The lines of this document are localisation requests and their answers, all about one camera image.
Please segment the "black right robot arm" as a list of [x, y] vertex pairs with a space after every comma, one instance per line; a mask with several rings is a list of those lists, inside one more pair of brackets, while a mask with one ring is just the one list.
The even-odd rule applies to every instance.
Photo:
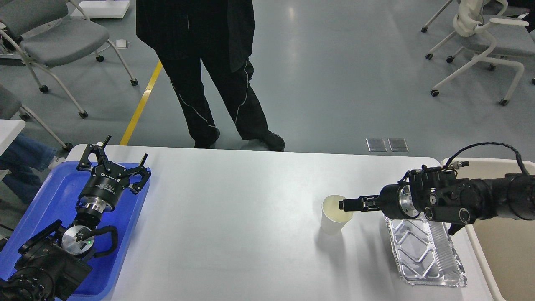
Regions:
[[416, 219], [423, 214], [428, 221], [445, 222], [454, 235], [476, 220], [495, 217], [534, 220], [534, 176], [527, 171], [518, 150], [510, 149], [520, 173], [509, 173], [498, 179], [461, 179], [457, 170], [469, 166], [457, 161], [456, 152], [442, 166], [408, 170], [395, 184], [382, 188], [380, 194], [344, 199], [338, 208], [345, 212], [380, 210], [389, 219]]

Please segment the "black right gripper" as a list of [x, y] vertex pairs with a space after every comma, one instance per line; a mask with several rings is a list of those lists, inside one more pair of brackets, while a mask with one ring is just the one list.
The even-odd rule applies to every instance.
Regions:
[[389, 219], [415, 219], [420, 211], [413, 204], [409, 184], [390, 184], [380, 191], [379, 196], [360, 196], [342, 199], [339, 209], [345, 212], [374, 212], [381, 210]]

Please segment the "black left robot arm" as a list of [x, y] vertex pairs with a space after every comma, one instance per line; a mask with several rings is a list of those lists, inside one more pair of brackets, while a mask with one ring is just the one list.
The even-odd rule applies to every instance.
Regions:
[[150, 184], [103, 145], [52, 170], [1, 253], [2, 301], [97, 301], [115, 283]]

